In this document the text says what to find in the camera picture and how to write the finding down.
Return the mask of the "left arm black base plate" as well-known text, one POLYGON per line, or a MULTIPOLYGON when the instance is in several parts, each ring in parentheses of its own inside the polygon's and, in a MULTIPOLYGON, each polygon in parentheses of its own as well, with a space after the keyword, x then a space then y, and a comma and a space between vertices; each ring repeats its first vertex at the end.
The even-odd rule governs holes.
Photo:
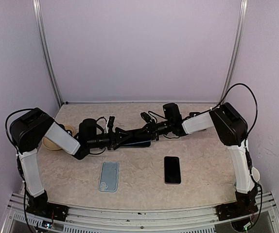
POLYGON ((65 222, 69 211, 69 207, 66 205, 47 202, 43 210, 36 210, 35 207, 28 206, 26 211, 27 213, 34 214, 35 216, 41 216, 51 220, 65 222))

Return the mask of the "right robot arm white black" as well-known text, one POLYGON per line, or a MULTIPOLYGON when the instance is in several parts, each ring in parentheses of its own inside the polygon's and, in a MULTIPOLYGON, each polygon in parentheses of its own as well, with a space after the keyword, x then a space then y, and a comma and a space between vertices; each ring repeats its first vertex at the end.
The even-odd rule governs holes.
POLYGON ((178 105, 163 106, 166 121, 156 123, 147 113, 141 113, 147 124, 135 132, 135 137, 158 140, 160 134, 173 133, 178 137, 214 127, 220 141, 227 146, 236 176, 236 200, 232 210, 242 216, 251 206, 248 195, 254 188, 250 178, 251 163, 248 160, 248 125, 244 118, 228 102, 219 107, 182 119, 178 105))

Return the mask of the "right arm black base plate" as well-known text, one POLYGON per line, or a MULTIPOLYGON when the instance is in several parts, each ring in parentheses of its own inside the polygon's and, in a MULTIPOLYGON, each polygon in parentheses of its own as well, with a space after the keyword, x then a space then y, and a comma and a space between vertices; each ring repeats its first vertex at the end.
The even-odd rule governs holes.
POLYGON ((258 211, 256 204, 252 204, 249 207, 243 205, 240 207, 237 202, 221 204, 216 206, 217 216, 219 221, 229 220, 232 218, 238 218, 246 215, 250 215, 253 212, 258 211))

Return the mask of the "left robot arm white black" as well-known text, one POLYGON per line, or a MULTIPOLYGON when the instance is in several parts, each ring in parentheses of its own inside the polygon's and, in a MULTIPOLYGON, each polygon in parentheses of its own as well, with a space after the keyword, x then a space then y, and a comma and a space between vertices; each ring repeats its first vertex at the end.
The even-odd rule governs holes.
POLYGON ((37 165, 37 148, 42 138, 49 139, 78 160, 87 153, 54 118, 39 108, 21 109, 11 113, 5 121, 5 129, 9 141, 17 151, 26 194, 33 208, 40 215, 47 216, 52 211, 52 205, 48 202, 37 165))

